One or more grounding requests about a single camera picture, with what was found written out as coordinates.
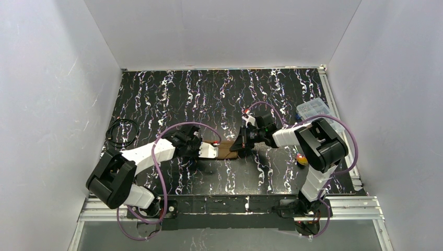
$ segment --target yellow object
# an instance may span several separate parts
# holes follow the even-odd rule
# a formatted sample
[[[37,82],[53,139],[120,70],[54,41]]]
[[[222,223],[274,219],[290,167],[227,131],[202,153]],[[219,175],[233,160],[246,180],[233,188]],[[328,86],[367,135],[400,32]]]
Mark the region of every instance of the yellow object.
[[[296,161],[300,163],[300,165],[307,166],[308,160],[303,155],[297,153]]]

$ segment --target enclosure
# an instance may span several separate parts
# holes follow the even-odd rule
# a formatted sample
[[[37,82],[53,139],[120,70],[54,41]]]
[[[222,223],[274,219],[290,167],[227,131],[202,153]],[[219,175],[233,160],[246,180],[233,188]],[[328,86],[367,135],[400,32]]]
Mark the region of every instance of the enclosure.
[[[439,250],[442,10],[412,0],[3,1],[2,248]],[[85,187],[118,118],[140,127],[127,150],[185,121],[235,140],[253,102],[295,124],[296,107],[315,98],[350,127],[359,158],[332,179],[334,215],[312,241],[294,221],[244,209],[301,188],[307,170],[290,147],[162,163],[179,216],[148,242],[126,238],[116,211]],[[355,152],[340,136],[346,168]],[[157,177],[152,168],[136,182],[161,193]],[[134,236],[152,231],[126,207],[120,216]]]

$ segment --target metal frame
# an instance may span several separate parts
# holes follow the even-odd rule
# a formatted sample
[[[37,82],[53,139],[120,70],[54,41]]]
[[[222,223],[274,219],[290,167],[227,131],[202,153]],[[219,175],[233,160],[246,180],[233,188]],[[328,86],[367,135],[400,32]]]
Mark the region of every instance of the metal frame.
[[[181,70],[232,70],[232,69],[270,69],[272,67],[256,67],[256,68],[231,68],[231,69],[181,69]],[[306,67],[275,67],[275,68],[306,68]],[[340,118],[335,100],[332,95],[331,87],[328,82],[325,67],[321,65],[320,67],[309,67],[316,68],[319,71],[321,84],[328,101],[329,108],[333,114]],[[349,147],[349,142],[347,140],[346,134],[343,132],[342,137]],[[351,163],[352,153],[346,157],[346,163],[349,166]],[[363,188],[362,182],[360,181],[360,175],[355,167],[351,172],[351,179],[355,190],[360,190]],[[331,220],[372,220],[374,223],[375,230],[380,242],[380,246],[383,251],[392,251],[392,244],[390,242],[388,232],[384,225],[384,215],[381,211],[380,204],[377,197],[375,196],[328,196],[331,202],[331,208],[333,212],[333,217]],[[119,207],[119,218],[120,221],[133,221],[136,222],[137,219],[128,219],[127,208],[125,206]],[[306,218],[294,218],[295,221],[302,221]],[[86,221],[116,221],[116,210],[109,209],[103,202],[97,198],[88,198],[85,201],[85,205],[80,213],[77,228],[75,229],[74,236],[69,245],[68,251],[74,251],[78,249],[81,234],[83,231],[84,223]]]
[[[331,202],[333,214],[331,220],[384,220],[384,215],[376,196],[329,196],[328,199]],[[89,198],[86,199],[85,206],[78,220],[79,222],[117,221],[116,214],[116,209],[109,209],[100,199]],[[127,207],[120,206],[120,221],[137,221],[137,219],[128,219],[126,214]],[[251,215],[254,213],[245,212],[236,214]],[[306,217],[294,218],[294,220],[304,221]]]
[[[271,67],[233,67],[233,68],[186,68],[186,69],[157,69],[157,70],[138,70],[138,69],[121,69],[122,72],[159,72],[159,71],[223,71],[223,70],[249,70],[249,69],[320,69],[318,66],[271,66]]]

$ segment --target plastic storage box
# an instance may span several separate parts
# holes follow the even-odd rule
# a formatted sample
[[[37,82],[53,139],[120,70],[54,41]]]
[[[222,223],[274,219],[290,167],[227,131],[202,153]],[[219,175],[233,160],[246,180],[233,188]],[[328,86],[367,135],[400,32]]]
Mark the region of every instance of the plastic storage box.
[[[321,100],[321,98],[316,98],[304,104],[298,105],[297,113],[304,120],[315,115],[334,116],[329,110],[329,107],[323,102],[323,100]],[[331,119],[326,119],[326,121],[332,126],[332,128],[334,128],[337,133],[341,133],[345,130],[343,126]]]

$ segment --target black marbled surface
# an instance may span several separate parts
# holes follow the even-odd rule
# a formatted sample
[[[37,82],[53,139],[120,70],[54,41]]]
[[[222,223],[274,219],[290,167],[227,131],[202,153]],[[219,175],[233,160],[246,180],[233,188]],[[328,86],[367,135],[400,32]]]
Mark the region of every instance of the black marbled surface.
[[[224,139],[235,140],[243,123],[241,114],[255,101],[273,104],[286,123],[294,124],[296,106],[317,97],[327,103],[317,69],[124,72],[112,121],[120,117],[139,124],[138,140],[128,150],[185,121],[207,124]],[[271,112],[264,105],[253,111]],[[115,131],[119,141],[135,133],[128,125]],[[216,139],[211,131],[202,132],[204,139]],[[294,147],[271,149],[262,144],[232,161],[173,159],[163,162],[161,169],[170,194],[296,194],[307,169],[296,166],[295,156]],[[161,193],[155,168],[140,173],[137,182]],[[335,179],[329,189],[329,193],[353,192],[349,175]]]

